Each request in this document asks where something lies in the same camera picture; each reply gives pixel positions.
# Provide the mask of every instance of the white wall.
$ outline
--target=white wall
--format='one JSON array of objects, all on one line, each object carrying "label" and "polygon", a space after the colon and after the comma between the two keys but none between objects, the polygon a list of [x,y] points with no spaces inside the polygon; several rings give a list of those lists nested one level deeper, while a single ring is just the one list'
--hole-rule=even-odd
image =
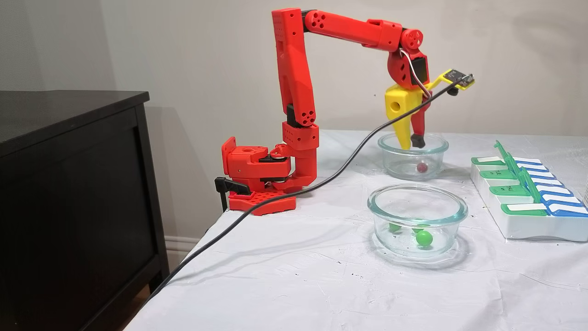
[{"label": "white wall", "polygon": [[[213,179],[222,175],[227,138],[281,142],[270,15],[276,8],[421,29],[432,76],[453,67],[477,79],[457,98],[433,103],[429,131],[588,135],[584,0],[5,0],[2,6],[0,69],[11,76],[0,75],[0,88],[150,92],[146,110],[167,236],[199,238],[216,220]],[[5,19],[9,13],[22,19]],[[368,130],[386,120],[383,92],[393,84],[387,54],[305,38],[320,127]]]}]

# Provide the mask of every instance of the black dresser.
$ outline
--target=black dresser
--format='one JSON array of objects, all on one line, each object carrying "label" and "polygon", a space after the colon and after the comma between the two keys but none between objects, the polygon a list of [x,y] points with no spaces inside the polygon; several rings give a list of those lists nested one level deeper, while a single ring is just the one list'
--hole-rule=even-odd
[{"label": "black dresser", "polygon": [[0,330],[111,330],[169,274],[148,100],[0,91]]}]

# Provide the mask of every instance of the red ball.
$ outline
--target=red ball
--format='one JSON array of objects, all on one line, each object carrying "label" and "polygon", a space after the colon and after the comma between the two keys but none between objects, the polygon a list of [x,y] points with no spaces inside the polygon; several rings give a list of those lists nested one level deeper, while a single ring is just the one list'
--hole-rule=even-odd
[{"label": "red ball", "polygon": [[426,173],[428,169],[429,169],[429,166],[424,162],[421,162],[416,165],[416,171],[418,171],[420,173]]}]

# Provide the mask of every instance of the glass bowl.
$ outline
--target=glass bowl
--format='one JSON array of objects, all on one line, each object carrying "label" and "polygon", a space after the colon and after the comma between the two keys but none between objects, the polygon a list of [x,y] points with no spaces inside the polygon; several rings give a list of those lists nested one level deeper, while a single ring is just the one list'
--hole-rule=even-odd
[{"label": "glass bowl", "polygon": [[378,240],[390,251],[412,257],[432,257],[448,251],[466,203],[455,194],[420,184],[379,188],[367,200]]},{"label": "glass bowl", "polygon": [[404,180],[430,180],[441,172],[443,153],[449,143],[436,135],[425,134],[425,147],[403,150],[395,133],[378,139],[382,149],[384,168],[392,176]]}]

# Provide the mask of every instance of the dresser top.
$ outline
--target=dresser top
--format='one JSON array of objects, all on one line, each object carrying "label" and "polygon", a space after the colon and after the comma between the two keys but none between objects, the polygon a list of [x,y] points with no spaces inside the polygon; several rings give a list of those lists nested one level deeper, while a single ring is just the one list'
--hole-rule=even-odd
[{"label": "dresser top", "polygon": [[147,101],[135,91],[0,91],[0,157]]}]

